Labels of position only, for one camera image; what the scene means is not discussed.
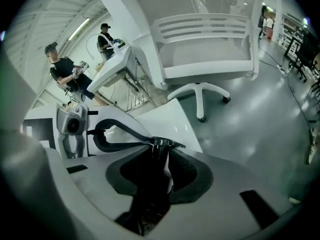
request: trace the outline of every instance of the caster wheel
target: caster wheel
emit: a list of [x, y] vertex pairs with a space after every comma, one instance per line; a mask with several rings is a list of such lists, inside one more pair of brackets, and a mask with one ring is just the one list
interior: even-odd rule
[[225, 96], [223, 96], [222, 101], [223, 101], [224, 103], [228, 103], [229, 101], [231, 101], [231, 98], [230, 98], [230, 97], [229, 97], [229, 98], [226, 98]]
[[207, 120], [206, 116], [204, 115], [202, 118], [198, 118], [199, 122], [203, 123]]

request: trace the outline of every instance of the ceiling light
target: ceiling light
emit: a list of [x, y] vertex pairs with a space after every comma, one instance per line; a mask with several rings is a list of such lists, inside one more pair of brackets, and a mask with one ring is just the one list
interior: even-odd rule
[[79, 30], [88, 22], [90, 21], [90, 18], [87, 18], [84, 22], [81, 23], [81, 25], [73, 32], [73, 34], [70, 36], [69, 41], [79, 32]]
[[2, 31], [2, 32], [0, 33], [0, 40], [1, 40], [1, 42], [4, 40], [5, 34], [6, 34], [6, 31]]

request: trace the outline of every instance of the white chair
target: white chair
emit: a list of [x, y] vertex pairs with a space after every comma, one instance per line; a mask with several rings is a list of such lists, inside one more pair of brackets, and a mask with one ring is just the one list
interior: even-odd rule
[[225, 0], [102, 0], [157, 88], [187, 84], [168, 99], [195, 91], [201, 122], [203, 89], [230, 101], [226, 90], [207, 82], [210, 76], [253, 80], [259, 73], [255, 26], [263, 0], [233, 1], [235, 6]]

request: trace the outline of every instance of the gray floor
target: gray floor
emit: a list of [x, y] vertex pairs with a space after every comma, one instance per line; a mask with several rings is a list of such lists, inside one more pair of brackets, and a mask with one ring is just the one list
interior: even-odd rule
[[[284, 50], [275, 43], [260, 41], [260, 47], [281, 62]], [[259, 50], [260, 59], [276, 63]], [[259, 76], [250, 81], [237, 78], [211, 81], [230, 92], [231, 102], [224, 104], [218, 93], [204, 91], [207, 121], [196, 118], [196, 98], [180, 99], [204, 152], [239, 163], [284, 195], [303, 200], [318, 176], [320, 154], [306, 164], [311, 147], [309, 125], [287, 83], [294, 88], [308, 120], [317, 120], [317, 106], [310, 86], [299, 80], [296, 69], [288, 79], [279, 70], [260, 62]]]

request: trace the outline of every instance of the baseball cap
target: baseball cap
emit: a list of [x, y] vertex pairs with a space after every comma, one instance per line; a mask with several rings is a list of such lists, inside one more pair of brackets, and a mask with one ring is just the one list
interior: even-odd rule
[[53, 43], [50, 43], [49, 45], [47, 45], [45, 48], [44, 48], [44, 53], [45, 55], [48, 54], [48, 52], [51, 52], [52, 50], [56, 49], [56, 46], [57, 46], [57, 42], [53, 42]]
[[103, 27], [107, 27], [108, 29], [111, 28], [107, 23], [102, 23], [100, 29], [103, 28]]

